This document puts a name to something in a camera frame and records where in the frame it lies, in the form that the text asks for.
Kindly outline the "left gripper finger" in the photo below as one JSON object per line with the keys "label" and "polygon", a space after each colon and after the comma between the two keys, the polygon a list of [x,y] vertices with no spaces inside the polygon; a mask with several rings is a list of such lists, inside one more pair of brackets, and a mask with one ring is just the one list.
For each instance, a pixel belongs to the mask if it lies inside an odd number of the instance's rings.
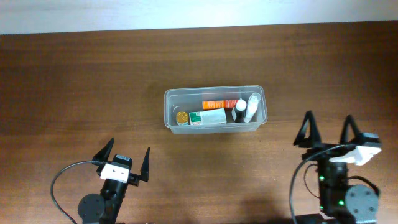
{"label": "left gripper finger", "polygon": [[148,147],[140,169],[140,180],[144,182],[149,181],[149,155],[150,148]]}
{"label": "left gripper finger", "polygon": [[93,156],[93,160],[100,162],[107,162],[110,152],[113,148],[113,145],[114,145],[114,138],[111,138],[109,142]]}

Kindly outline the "small jar gold lid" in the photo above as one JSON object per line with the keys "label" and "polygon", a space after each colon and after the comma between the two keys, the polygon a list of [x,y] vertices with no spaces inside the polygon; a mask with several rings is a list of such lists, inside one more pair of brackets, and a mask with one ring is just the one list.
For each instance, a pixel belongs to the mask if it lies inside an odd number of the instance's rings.
{"label": "small jar gold lid", "polygon": [[185,111],[179,111],[175,119],[179,126],[189,125],[189,115]]}

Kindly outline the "white spray bottle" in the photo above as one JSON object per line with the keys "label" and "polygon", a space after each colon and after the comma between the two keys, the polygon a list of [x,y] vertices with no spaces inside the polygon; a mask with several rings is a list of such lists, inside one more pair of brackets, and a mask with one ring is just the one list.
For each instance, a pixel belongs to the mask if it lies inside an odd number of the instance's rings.
{"label": "white spray bottle", "polygon": [[249,123],[252,120],[252,117],[256,113],[259,102],[261,101],[262,96],[259,93],[253,93],[247,102],[247,108],[246,108],[246,115],[243,119],[245,123]]}

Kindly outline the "dark bottle white cap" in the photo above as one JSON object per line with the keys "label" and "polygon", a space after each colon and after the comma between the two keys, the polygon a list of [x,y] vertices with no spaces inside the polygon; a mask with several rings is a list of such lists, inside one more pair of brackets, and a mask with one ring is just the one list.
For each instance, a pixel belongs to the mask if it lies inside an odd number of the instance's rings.
{"label": "dark bottle white cap", "polygon": [[244,121],[246,107],[247,103],[242,98],[237,101],[235,107],[231,111],[231,115],[235,123],[242,123]]}

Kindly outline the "white green medicine box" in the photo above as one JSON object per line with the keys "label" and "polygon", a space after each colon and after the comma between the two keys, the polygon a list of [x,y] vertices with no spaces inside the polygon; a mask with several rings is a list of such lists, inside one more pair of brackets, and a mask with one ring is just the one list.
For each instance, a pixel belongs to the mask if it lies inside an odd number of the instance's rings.
{"label": "white green medicine box", "polygon": [[191,125],[226,124],[224,108],[189,113]]}

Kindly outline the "orange tube white cap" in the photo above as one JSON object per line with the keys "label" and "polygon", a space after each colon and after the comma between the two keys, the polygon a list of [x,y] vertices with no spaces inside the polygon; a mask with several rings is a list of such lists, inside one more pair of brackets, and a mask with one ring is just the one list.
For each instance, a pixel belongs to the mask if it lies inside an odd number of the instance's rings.
{"label": "orange tube white cap", "polygon": [[211,100],[211,101],[203,101],[202,109],[203,110],[215,110],[215,109],[230,109],[236,106],[238,100]]}

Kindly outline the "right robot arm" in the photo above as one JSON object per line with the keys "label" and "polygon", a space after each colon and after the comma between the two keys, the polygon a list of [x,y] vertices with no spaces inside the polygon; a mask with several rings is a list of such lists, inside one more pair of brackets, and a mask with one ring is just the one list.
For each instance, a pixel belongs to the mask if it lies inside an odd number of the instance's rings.
{"label": "right robot arm", "polygon": [[[306,149],[289,186],[293,223],[377,223],[379,187],[362,176],[348,174],[348,164],[363,166],[381,152],[377,134],[360,131],[349,115],[343,123],[339,142],[324,143],[313,113],[307,111],[293,145]],[[294,184],[305,164],[317,168],[320,213],[296,215]]]}

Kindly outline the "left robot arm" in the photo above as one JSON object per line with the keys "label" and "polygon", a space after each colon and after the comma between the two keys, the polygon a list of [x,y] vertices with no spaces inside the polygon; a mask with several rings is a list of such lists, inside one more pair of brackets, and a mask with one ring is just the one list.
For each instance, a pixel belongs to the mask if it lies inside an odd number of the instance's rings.
{"label": "left robot arm", "polygon": [[140,173],[131,172],[133,160],[120,154],[109,160],[114,138],[93,156],[94,162],[99,162],[96,170],[104,184],[99,194],[88,194],[78,204],[78,214],[83,223],[116,223],[121,205],[130,185],[138,186],[149,180],[150,148],[146,150]]}

